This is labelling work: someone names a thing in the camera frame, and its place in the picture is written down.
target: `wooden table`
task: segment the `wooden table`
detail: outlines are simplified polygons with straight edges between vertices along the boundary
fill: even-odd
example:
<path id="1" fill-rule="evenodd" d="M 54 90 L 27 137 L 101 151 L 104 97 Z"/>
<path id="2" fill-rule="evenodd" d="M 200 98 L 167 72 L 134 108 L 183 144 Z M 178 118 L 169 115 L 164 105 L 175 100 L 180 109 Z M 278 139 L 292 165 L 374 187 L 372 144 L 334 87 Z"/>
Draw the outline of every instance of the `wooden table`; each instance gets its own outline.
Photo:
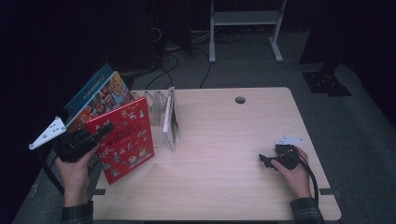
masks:
<path id="1" fill-rule="evenodd" d="M 275 156 L 274 140 L 298 136 L 318 187 L 326 175 L 287 88 L 177 90 L 180 141 L 156 144 L 156 156 L 109 186 L 102 173 L 94 219 L 293 220 L 293 197 L 281 174 L 259 153 Z M 238 104 L 236 97 L 246 102 Z M 341 212 L 333 195 L 319 194 L 325 220 Z"/>

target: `wire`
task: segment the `wire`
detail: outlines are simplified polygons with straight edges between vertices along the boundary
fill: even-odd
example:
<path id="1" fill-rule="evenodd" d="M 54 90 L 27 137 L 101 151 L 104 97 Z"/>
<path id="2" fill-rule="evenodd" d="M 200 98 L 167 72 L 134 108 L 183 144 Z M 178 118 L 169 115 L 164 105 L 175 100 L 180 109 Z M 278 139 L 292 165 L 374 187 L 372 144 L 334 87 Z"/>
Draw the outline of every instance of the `wire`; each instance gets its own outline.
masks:
<path id="1" fill-rule="evenodd" d="M 152 80 L 150 81 L 150 83 L 146 86 L 145 90 L 147 90 L 147 89 L 149 88 L 149 86 L 150 86 L 155 80 L 157 80 L 158 78 L 162 77 L 162 76 L 165 75 L 165 74 L 169 74 L 170 71 L 174 70 L 174 69 L 177 67 L 177 65 L 178 65 L 178 58 L 177 58 L 176 56 L 174 56 L 174 55 L 171 55 L 171 54 L 168 54 L 168 56 L 171 56 L 171 57 L 173 57 L 173 58 L 176 59 L 175 65 L 174 65 L 171 69 L 165 70 L 165 72 L 159 74 L 159 75 L 156 76 L 154 79 L 152 79 Z"/>
<path id="2" fill-rule="evenodd" d="M 38 158 L 40 159 L 40 162 L 41 162 L 41 166 L 43 167 L 43 170 L 46 173 L 47 177 L 52 182 L 52 184 L 55 185 L 56 189 L 59 190 L 59 192 L 62 194 L 62 196 L 64 196 L 64 187 L 61 185 L 59 180 L 56 178 L 55 174 L 50 170 L 49 165 L 47 164 L 47 162 L 44 159 L 42 149 L 38 148 L 37 153 L 38 153 Z"/>
<path id="3" fill-rule="evenodd" d="M 209 55 L 207 55 L 207 53 L 206 53 L 204 50 L 198 49 L 198 48 L 193 48 L 193 49 L 200 50 L 200 51 L 206 56 L 206 58 L 207 58 L 207 63 L 209 64 L 209 67 L 207 68 L 207 72 L 206 72 L 206 75 L 205 75 L 205 77 L 204 77 L 204 80 L 202 80 L 201 84 L 199 85 L 199 89 L 201 89 L 202 86 L 204 85 L 204 82 L 206 81 L 207 77 L 209 76 L 211 64 L 210 64 L 210 62 L 209 62 Z"/>
<path id="4" fill-rule="evenodd" d="M 171 56 L 171 57 L 175 58 L 175 59 L 177 60 L 177 63 L 178 63 L 178 58 L 177 58 L 176 56 L 171 55 L 171 54 L 167 54 L 166 56 L 168 56 L 168 57 Z M 168 87 L 169 85 L 175 86 L 175 84 L 174 84 L 174 82 L 173 82 L 173 78 L 172 78 L 172 76 L 169 74 L 169 71 L 166 70 L 165 68 L 163 68 L 163 63 L 161 63 L 161 69 L 168 75 L 169 80 L 170 80 L 170 82 L 166 85 L 166 89 L 167 89 L 167 87 Z"/>
<path id="5" fill-rule="evenodd" d="M 91 175 L 93 169 L 95 168 L 95 166 L 97 165 L 98 162 L 99 162 L 99 160 L 96 159 L 95 163 L 94 163 L 93 165 L 91 165 L 91 166 L 88 167 L 88 176 Z"/>
<path id="6" fill-rule="evenodd" d="M 52 168 L 53 163 L 56 161 L 56 158 L 57 158 L 57 156 L 55 156 L 55 157 L 52 159 L 52 162 L 50 163 L 50 166 L 49 166 L 50 169 Z"/>
<path id="7" fill-rule="evenodd" d="M 154 43 L 157 43 L 157 41 L 159 41 L 159 40 L 161 39 L 161 37 L 163 36 L 163 32 L 161 32 L 160 29 L 155 28 L 155 27 L 151 28 L 151 30 L 156 30 L 156 31 L 158 31 L 158 33 L 160 34 L 160 36 L 157 38 L 157 40 L 153 40 Z"/>
<path id="8" fill-rule="evenodd" d="M 295 156 L 291 155 L 287 150 L 283 150 L 283 148 L 282 148 L 282 151 L 283 151 L 283 153 L 285 153 L 288 156 L 292 157 L 293 159 L 297 160 L 297 162 L 299 162 L 305 168 L 305 170 L 308 172 L 308 174 L 311 176 L 312 184 L 314 185 L 314 193 L 315 193 L 314 198 L 315 198 L 316 204 L 318 205 L 319 204 L 318 182 L 317 182 L 317 179 L 315 178 L 314 173 L 312 172 L 311 168 L 309 167 L 308 162 L 300 154 L 298 154 L 298 157 L 295 157 Z"/>
<path id="9" fill-rule="evenodd" d="M 205 34 L 205 35 L 202 35 L 202 36 L 200 36 L 200 37 L 198 37 L 198 38 L 192 40 L 191 43 L 192 43 L 193 45 L 195 45 L 195 44 L 198 44 L 198 43 L 200 43 L 200 42 L 203 42 L 204 40 L 207 40 L 207 39 L 210 37 L 209 34 L 210 34 L 209 31 L 206 31 L 206 34 Z"/>

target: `black cable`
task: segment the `black cable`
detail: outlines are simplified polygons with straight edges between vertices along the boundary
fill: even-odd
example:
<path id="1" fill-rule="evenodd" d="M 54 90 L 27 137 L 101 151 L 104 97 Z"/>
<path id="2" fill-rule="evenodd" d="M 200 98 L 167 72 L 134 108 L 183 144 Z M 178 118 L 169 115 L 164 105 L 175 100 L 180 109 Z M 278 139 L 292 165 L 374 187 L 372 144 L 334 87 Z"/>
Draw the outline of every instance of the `black cable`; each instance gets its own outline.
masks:
<path id="1" fill-rule="evenodd" d="M 175 58 L 176 60 L 177 60 L 177 63 L 178 63 L 178 58 L 176 57 L 176 56 L 174 56 L 174 55 L 171 55 L 171 54 L 168 54 L 168 55 L 166 55 L 166 56 L 171 56 L 171 57 L 173 57 L 173 58 Z M 170 82 L 166 85 L 166 89 L 167 89 L 167 87 L 169 86 L 169 85 L 172 85 L 172 86 L 175 86 L 175 84 L 174 84 L 174 82 L 173 82 L 173 78 L 172 78 L 172 76 L 169 74 L 169 71 L 171 71 L 171 70 L 166 70 L 165 68 L 163 68 L 163 63 L 161 63 L 161 69 L 168 75 L 168 77 L 169 77 L 169 80 L 170 80 Z"/>
<path id="2" fill-rule="evenodd" d="M 52 184 L 55 185 L 56 189 L 59 190 L 59 192 L 62 194 L 62 196 L 64 196 L 64 187 L 61 185 L 59 180 L 56 178 L 55 174 L 49 168 L 49 165 L 47 164 L 46 160 L 44 159 L 42 149 L 38 148 L 37 153 L 38 153 L 38 158 L 40 159 L 40 162 L 41 162 L 41 166 L 43 167 L 43 170 L 46 173 L 47 177 L 52 182 Z"/>
<path id="3" fill-rule="evenodd" d="M 150 83 L 146 86 L 145 90 L 147 90 L 147 89 L 149 88 L 149 86 L 150 86 L 155 80 L 157 80 L 159 77 L 161 77 L 161 76 L 163 76 L 163 75 L 169 73 L 170 71 L 174 70 L 174 69 L 177 67 L 177 65 L 178 65 L 178 58 L 177 58 L 176 56 L 172 55 L 172 54 L 169 54 L 169 56 L 172 56 L 173 58 L 176 59 L 175 65 L 174 65 L 171 69 L 166 70 L 166 72 L 163 72 L 163 73 L 159 74 L 158 76 L 156 76 L 154 79 L 152 79 L 152 80 L 150 81 Z"/>
<path id="4" fill-rule="evenodd" d="M 308 174 L 311 176 L 312 184 L 314 185 L 315 203 L 317 205 L 319 205 L 318 182 L 317 182 L 317 179 L 315 178 L 314 173 L 312 172 L 311 168 L 309 167 L 308 162 L 306 161 L 306 159 L 304 157 L 302 157 L 300 155 L 300 153 L 298 153 L 298 156 L 303 158 L 303 161 L 300 158 L 291 155 L 287 150 L 283 150 L 282 149 L 282 151 L 283 151 L 283 153 L 285 153 L 288 156 L 292 157 L 293 159 L 297 160 L 297 162 L 299 162 L 305 168 L 305 170 L 308 172 Z"/>
<path id="5" fill-rule="evenodd" d="M 52 169 L 52 165 L 53 165 L 53 163 L 55 163 L 56 158 L 57 158 L 57 157 L 54 157 L 54 158 L 52 159 L 52 162 L 51 162 L 50 165 L 49 165 L 49 168 L 50 168 L 50 169 Z"/>
<path id="6" fill-rule="evenodd" d="M 96 160 L 96 162 L 95 162 L 93 165 L 91 165 L 91 166 L 88 167 L 88 176 L 91 175 L 93 169 L 95 168 L 95 166 L 96 166 L 96 164 L 97 164 L 98 162 L 99 162 L 99 160 Z"/>
<path id="7" fill-rule="evenodd" d="M 204 85 L 204 82 L 206 81 L 207 77 L 209 76 L 211 64 L 210 64 L 210 62 L 209 62 L 209 55 L 207 55 L 207 53 L 206 53 L 204 50 L 198 49 L 198 48 L 193 48 L 193 49 L 200 50 L 200 51 L 206 56 L 207 61 L 208 61 L 208 64 L 209 64 L 209 67 L 207 68 L 207 72 L 206 72 L 206 75 L 205 75 L 205 77 L 204 77 L 204 80 L 202 80 L 201 84 L 199 85 L 199 89 L 201 89 L 202 86 Z"/>

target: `plaid shirt sleeve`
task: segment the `plaid shirt sleeve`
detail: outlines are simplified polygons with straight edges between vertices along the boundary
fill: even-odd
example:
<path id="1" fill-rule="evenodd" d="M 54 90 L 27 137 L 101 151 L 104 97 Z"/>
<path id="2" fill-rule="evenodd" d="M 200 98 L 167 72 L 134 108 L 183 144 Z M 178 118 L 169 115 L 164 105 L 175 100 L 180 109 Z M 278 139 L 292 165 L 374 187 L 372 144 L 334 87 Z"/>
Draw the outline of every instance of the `plaid shirt sleeve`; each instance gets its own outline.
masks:
<path id="1" fill-rule="evenodd" d="M 313 198 L 301 198 L 290 203 L 296 223 L 324 224 L 323 216 Z"/>
<path id="2" fill-rule="evenodd" d="M 93 223 L 93 201 L 88 203 L 64 207 L 62 211 L 62 224 L 92 224 Z"/>

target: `children's book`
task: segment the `children's book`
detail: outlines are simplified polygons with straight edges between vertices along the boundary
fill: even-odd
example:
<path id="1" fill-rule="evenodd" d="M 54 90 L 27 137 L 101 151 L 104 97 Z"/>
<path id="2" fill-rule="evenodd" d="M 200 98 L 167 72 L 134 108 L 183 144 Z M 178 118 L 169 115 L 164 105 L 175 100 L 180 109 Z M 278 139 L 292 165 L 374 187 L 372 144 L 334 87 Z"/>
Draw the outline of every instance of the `children's book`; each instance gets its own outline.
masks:
<path id="1" fill-rule="evenodd" d="M 117 109 L 134 100 L 134 97 L 117 71 L 113 71 L 111 76 L 104 82 L 101 82 L 102 85 L 96 87 L 98 83 L 95 82 L 91 88 L 93 94 L 86 95 L 91 96 L 87 103 L 79 109 L 74 117 L 66 122 L 66 128 L 69 132 L 84 130 L 86 129 L 85 124 L 88 120 Z"/>
<path id="2" fill-rule="evenodd" d="M 113 76 L 114 70 L 109 63 L 106 63 L 99 69 L 84 87 L 64 106 L 64 109 L 71 115 L 75 116 L 78 111 L 91 100 L 99 91 L 99 88 Z"/>
<path id="3" fill-rule="evenodd" d="M 99 142 L 98 154 L 107 181 L 113 184 L 154 157 L 148 103 L 141 97 L 87 121 L 90 133 L 111 122 L 113 131 Z"/>

